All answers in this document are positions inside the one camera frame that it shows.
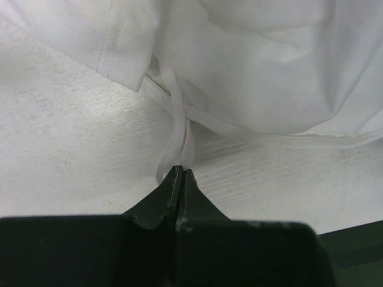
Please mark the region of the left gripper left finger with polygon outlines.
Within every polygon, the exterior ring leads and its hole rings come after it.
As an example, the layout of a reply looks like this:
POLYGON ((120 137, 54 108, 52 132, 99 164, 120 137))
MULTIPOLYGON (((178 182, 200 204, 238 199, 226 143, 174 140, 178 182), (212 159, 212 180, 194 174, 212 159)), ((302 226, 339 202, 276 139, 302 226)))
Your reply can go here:
POLYGON ((140 228, 153 230, 177 214, 183 181, 183 168, 174 166, 151 193, 123 213, 140 228))

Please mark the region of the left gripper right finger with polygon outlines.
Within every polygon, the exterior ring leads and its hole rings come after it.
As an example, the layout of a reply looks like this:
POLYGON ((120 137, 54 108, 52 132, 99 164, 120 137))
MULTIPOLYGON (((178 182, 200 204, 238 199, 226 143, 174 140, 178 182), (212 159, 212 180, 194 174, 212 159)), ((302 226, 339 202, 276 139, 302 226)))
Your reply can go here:
POLYGON ((230 222, 230 219, 200 190, 191 169, 183 172, 178 198, 177 223, 185 220, 230 222))

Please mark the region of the white tank top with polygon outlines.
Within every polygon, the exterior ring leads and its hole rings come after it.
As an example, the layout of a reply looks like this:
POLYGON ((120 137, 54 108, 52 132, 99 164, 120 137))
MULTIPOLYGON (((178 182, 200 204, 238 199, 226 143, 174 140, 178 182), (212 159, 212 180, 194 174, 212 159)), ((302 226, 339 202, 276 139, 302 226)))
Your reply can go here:
POLYGON ((381 1, 2 1, 1 14, 133 91, 157 59, 174 119, 158 181, 192 166, 192 122, 259 144, 382 138, 381 1))

